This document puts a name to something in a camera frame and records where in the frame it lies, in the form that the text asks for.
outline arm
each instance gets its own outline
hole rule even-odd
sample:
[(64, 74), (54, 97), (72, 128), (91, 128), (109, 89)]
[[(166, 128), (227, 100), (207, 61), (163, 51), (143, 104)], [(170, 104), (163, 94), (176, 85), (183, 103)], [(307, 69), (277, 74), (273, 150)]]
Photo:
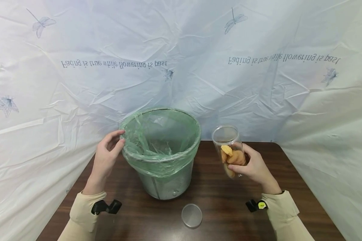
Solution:
[(98, 216), (91, 213), (94, 203), (106, 197), (104, 191), (107, 177), (125, 141), (119, 140), (124, 131), (108, 134), (97, 146), (93, 170), (84, 190), (75, 198), (70, 219), (58, 241), (94, 241)]
[(298, 217), (299, 210), (290, 193), (280, 189), (260, 153), (246, 144), (243, 144), (243, 150), (250, 157), (249, 163), (246, 166), (229, 165), (228, 168), (262, 185), (262, 199), (267, 203), (268, 217), (277, 241), (314, 241)]

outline jar lid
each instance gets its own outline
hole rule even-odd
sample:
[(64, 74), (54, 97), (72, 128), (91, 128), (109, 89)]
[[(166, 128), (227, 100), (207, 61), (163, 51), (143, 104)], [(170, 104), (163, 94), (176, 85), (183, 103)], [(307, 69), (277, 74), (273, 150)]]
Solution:
[(203, 213), (197, 205), (190, 203), (182, 209), (181, 218), (188, 228), (198, 228), (203, 221)]

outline black clip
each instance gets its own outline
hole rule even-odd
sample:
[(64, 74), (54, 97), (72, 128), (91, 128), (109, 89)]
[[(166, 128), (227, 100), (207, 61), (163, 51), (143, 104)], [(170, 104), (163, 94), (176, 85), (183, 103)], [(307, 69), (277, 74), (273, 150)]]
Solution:
[(104, 200), (97, 201), (94, 203), (93, 208), (91, 209), (91, 213), (93, 215), (99, 215), (101, 212), (107, 212), (111, 213), (113, 215), (117, 214), (119, 209), (121, 208), (122, 203), (118, 200), (112, 201), (110, 205), (107, 205), (107, 203)]
[(247, 205), (248, 210), (253, 213), (257, 210), (263, 210), (263, 209), (268, 209), (267, 203), (265, 203), (265, 201), (260, 200), (258, 203), (255, 200), (249, 200), (247, 201), (247, 203), (245, 203), (245, 205)]

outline left hand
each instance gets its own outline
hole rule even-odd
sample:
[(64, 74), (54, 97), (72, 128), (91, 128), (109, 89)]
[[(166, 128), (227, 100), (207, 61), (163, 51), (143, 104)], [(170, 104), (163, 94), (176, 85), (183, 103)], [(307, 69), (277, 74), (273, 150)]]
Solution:
[(103, 191), (115, 160), (125, 145), (125, 140), (119, 139), (119, 136), (124, 133), (124, 130), (111, 132), (97, 145), (93, 170), (82, 192), (84, 195), (94, 195)]

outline hand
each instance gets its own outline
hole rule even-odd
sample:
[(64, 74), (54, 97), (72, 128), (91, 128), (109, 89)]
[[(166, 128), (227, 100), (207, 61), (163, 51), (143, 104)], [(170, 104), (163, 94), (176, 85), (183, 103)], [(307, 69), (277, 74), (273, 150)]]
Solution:
[(275, 180), (268, 167), (265, 165), (265, 162), (260, 153), (246, 144), (243, 144), (243, 151), (250, 157), (249, 163), (246, 166), (229, 165), (228, 168), (236, 173), (244, 174), (251, 180), (261, 184), (264, 193), (282, 193), (278, 182)]
[(111, 132), (97, 145), (93, 170), (82, 194), (94, 195), (104, 190), (106, 179), (113, 169), (118, 154), (125, 145), (125, 140), (119, 139), (119, 136), (124, 133), (124, 130)]

